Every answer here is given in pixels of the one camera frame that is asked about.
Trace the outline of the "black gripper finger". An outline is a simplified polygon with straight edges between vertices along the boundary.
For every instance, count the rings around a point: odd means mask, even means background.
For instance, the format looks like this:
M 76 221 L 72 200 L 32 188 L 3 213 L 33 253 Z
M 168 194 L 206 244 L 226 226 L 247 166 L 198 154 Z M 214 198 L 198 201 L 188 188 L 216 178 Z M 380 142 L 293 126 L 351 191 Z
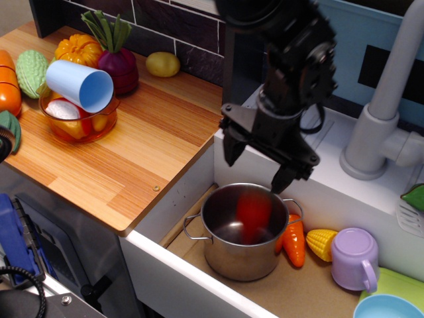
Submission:
M 291 166 L 281 165 L 275 173 L 271 182 L 272 193 L 283 192 L 294 180 L 298 178 L 299 172 Z
M 243 153 L 247 145 L 246 137 L 234 127 L 227 127 L 223 130 L 223 148 L 225 161 L 229 166 L 233 166 Z

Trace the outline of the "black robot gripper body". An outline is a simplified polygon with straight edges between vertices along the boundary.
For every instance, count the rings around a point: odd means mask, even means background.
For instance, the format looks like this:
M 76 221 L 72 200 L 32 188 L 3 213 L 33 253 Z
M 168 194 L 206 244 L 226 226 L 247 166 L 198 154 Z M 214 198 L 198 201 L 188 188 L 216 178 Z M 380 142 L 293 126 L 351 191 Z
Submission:
M 302 135 L 318 133 L 321 122 L 317 121 L 311 128 L 303 128 L 301 118 L 306 110 L 306 107 L 301 107 L 291 115 L 279 114 L 262 87 L 252 106 L 223 104 L 223 118 L 219 126 L 222 130 L 236 128 L 246 137 L 246 146 L 253 147 L 280 166 L 293 167 L 299 172 L 297 180 L 307 180 L 320 159 Z

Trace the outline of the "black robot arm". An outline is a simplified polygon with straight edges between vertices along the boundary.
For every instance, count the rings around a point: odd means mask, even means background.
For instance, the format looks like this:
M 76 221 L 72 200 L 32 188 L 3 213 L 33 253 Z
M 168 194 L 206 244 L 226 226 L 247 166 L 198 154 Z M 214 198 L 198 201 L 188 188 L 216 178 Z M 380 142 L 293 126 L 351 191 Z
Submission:
M 268 50 L 256 107 L 221 108 L 225 160 L 233 165 L 246 146 L 253 147 L 279 164 L 271 190 L 280 193 L 308 179 L 320 161 L 303 139 L 301 116 L 312 105 L 324 115 L 323 101 L 337 87 L 335 32 L 312 1 L 218 1 L 216 7 L 230 28 L 258 35 Z

